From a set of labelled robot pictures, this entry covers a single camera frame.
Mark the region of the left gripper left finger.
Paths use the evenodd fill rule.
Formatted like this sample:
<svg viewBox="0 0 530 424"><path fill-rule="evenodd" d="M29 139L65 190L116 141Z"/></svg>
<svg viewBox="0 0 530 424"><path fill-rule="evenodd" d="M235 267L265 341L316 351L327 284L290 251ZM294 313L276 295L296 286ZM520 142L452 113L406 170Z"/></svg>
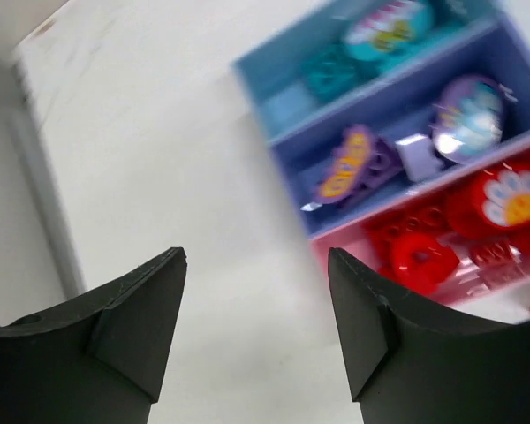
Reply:
<svg viewBox="0 0 530 424"><path fill-rule="evenodd" d="M0 326L0 423L145 423L186 282L172 247L111 282Z"/></svg>

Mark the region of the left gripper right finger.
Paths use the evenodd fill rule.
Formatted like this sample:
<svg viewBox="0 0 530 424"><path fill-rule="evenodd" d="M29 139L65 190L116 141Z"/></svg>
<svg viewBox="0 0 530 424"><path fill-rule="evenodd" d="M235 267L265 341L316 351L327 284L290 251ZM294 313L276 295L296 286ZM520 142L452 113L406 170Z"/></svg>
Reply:
<svg viewBox="0 0 530 424"><path fill-rule="evenodd" d="M330 259L345 370L366 423L530 423L530 321L461 313L344 252Z"/></svg>

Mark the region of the red half round lego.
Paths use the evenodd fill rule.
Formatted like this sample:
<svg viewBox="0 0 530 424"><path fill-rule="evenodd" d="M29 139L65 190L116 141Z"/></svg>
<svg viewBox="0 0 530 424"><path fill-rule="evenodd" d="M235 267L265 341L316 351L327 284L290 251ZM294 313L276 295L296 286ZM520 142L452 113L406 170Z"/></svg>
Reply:
<svg viewBox="0 0 530 424"><path fill-rule="evenodd" d="M421 295L435 292L459 263L451 247L421 232L399 236L390 249L390 266L396 281Z"/></svg>

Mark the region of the red slope lego brick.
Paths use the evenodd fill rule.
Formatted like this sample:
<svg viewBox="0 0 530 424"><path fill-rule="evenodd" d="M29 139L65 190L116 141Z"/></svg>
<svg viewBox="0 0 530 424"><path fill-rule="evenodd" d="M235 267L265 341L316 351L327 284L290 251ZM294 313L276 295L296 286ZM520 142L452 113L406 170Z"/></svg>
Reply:
<svg viewBox="0 0 530 424"><path fill-rule="evenodd" d="M421 232L440 236L450 229L443 206L435 202L386 211L365 224L365 233L380 254L405 234Z"/></svg>

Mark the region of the red flower round lego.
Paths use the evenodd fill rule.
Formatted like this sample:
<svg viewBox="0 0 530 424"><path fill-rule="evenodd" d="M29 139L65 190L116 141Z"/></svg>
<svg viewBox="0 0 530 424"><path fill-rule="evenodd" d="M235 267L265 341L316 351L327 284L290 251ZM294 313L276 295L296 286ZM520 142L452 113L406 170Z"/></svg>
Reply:
<svg viewBox="0 0 530 424"><path fill-rule="evenodd" d="M445 195L448 225L468 239L530 225L530 161L506 161L469 176Z"/></svg>

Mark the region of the purple butterfly lego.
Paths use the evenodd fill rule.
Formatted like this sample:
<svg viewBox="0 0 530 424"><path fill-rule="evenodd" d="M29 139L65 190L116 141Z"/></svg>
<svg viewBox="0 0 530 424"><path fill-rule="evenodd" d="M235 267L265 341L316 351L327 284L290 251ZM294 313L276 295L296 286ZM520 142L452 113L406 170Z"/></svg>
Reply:
<svg viewBox="0 0 530 424"><path fill-rule="evenodd" d="M342 144L334 150L328 172L315 190L314 201L327 205L349 197L375 156L375 142L376 137L365 125L345 129Z"/></svg>

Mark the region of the small lavender lego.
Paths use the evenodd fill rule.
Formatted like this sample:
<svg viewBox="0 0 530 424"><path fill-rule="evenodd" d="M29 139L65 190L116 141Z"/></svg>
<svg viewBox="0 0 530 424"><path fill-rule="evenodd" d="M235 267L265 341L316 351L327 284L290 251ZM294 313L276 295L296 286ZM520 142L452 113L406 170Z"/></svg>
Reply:
<svg viewBox="0 0 530 424"><path fill-rule="evenodd" d="M395 145L410 181L418 183L443 170L444 162L435 155L433 142L426 134L415 133L397 140Z"/></svg>

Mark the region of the purple lego brick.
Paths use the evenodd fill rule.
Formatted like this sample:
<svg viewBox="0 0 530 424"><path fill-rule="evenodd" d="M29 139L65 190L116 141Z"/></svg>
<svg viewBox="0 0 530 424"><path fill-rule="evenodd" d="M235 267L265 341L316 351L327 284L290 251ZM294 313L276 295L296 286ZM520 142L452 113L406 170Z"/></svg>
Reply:
<svg viewBox="0 0 530 424"><path fill-rule="evenodd" d="M383 185L404 170L397 150L388 145L384 139L375 142L373 157L367 162L360 182L350 196L340 203L341 209L352 208L374 194Z"/></svg>

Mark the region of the purple lotus lego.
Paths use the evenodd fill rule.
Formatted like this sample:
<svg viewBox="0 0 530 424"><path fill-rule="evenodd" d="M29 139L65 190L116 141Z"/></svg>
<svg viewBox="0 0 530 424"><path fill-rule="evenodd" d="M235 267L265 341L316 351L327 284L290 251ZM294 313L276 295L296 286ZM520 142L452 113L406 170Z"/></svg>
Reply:
<svg viewBox="0 0 530 424"><path fill-rule="evenodd" d="M469 163L501 142L504 92L493 79L462 75L442 91L432 130L435 150L453 163Z"/></svg>

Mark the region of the teal square lego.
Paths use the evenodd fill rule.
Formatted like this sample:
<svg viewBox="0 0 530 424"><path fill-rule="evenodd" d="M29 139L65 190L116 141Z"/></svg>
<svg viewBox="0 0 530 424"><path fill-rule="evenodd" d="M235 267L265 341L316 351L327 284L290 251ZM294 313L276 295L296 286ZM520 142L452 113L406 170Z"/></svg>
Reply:
<svg viewBox="0 0 530 424"><path fill-rule="evenodd" d="M323 103L336 100L361 82L355 61L337 43L308 58L301 71L310 92Z"/></svg>

